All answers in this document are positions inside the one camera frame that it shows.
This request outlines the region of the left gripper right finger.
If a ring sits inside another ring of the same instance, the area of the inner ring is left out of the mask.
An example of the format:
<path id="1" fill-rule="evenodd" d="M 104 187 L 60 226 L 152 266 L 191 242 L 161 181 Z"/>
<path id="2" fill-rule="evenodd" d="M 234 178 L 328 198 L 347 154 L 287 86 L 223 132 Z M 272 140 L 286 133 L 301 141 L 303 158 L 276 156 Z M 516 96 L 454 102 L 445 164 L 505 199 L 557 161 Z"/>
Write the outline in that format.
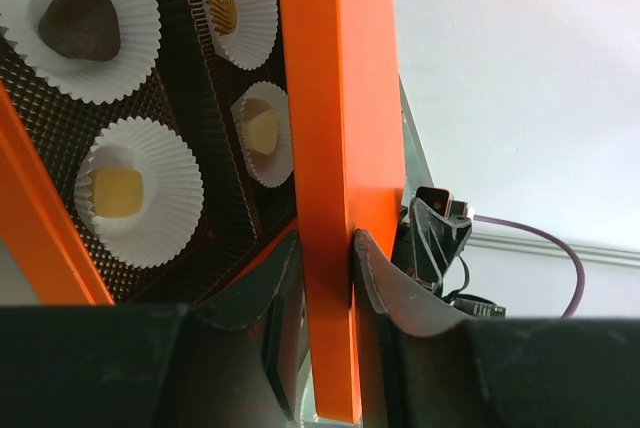
<path id="1" fill-rule="evenodd" d="M 352 259 L 365 426 L 638 425 L 636 320 L 473 318 L 364 230 Z"/>

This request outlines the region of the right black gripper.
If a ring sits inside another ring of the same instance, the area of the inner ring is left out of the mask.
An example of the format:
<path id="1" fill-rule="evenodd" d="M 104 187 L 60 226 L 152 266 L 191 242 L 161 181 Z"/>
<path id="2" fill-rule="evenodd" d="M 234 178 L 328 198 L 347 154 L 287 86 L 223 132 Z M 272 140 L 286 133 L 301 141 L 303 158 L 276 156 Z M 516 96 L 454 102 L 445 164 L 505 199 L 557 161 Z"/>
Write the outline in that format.
<path id="1" fill-rule="evenodd" d="M 443 298 L 445 274 L 460 258 L 471 233 L 472 219 L 443 218 L 415 193 L 400 211 L 392 263 Z"/>

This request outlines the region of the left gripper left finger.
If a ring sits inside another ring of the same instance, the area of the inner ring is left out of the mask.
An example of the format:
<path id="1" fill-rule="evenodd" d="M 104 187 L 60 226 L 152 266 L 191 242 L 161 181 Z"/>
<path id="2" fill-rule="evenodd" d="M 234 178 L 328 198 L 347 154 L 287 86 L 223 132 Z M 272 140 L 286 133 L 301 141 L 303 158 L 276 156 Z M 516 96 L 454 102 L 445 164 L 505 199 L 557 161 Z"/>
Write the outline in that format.
<path id="1" fill-rule="evenodd" d="M 294 422 L 302 247 L 290 231 L 197 307 L 1 311 L 5 427 L 288 427 Z"/>

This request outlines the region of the orange chocolate box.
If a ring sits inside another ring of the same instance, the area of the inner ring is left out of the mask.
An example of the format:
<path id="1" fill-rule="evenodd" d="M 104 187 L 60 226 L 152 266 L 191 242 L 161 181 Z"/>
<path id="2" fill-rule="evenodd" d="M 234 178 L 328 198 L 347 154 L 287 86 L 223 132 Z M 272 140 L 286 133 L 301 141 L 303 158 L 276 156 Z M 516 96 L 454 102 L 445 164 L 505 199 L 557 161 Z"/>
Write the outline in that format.
<path id="1" fill-rule="evenodd" d="M 132 95 L 85 103 L 37 77 L 1 34 L 1 239 L 38 306 L 207 302 L 290 231 L 302 247 L 299 367 L 320 414 L 362 413 L 350 249 L 357 229 L 389 256 L 405 180 L 393 0 L 277 0 L 275 46 L 246 71 L 219 56 L 202 0 L 157 0 L 155 67 Z M 293 172 L 248 173 L 231 107 L 254 83 L 288 96 Z M 171 261 L 116 260 L 75 207 L 77 173 L 101 130 L 128 117 L 175 131 L 204 188 L 195 233 Z"/>

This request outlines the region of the white heart chocolate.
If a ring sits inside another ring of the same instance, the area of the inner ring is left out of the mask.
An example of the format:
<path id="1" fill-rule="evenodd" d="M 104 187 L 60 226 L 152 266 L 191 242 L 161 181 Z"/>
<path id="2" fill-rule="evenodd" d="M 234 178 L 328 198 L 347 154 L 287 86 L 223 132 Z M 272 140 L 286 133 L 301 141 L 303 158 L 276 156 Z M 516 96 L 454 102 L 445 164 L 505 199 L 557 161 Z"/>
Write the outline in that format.
<path id="1" fill-rule="evenodd" d="M 278 143 L 279 123 L 274 109 L 260 112 L 244 123 L 245 143 L 249 150 L 272 154 Z"/>

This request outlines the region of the caramel round chocolate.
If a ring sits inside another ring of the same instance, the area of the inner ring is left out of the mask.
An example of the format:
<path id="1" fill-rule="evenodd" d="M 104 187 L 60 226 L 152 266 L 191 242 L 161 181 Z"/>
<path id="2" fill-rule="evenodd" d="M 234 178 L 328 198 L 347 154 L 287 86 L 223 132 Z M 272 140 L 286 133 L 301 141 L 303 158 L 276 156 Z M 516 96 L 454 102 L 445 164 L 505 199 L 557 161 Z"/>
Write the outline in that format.
<path id="1" fill-rule="evenodd" d="M 237 28 L 238 9 L 236 0 L 206 0 L 214 31 L 220 35 L 233 33 Z"/>

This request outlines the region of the dark heart chocolate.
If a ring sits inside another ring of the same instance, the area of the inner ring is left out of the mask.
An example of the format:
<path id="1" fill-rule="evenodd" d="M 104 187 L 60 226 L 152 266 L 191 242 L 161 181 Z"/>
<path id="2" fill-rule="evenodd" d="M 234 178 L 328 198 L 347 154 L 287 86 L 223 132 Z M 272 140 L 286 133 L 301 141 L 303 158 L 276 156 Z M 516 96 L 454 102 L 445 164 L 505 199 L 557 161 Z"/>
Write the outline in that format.
<path id="1" fill-rule="evenodd" d="M 121 49 L 111 0 L 52 0 L 38 24 L 40 39 L 67 59 L 107 62 Z"/>

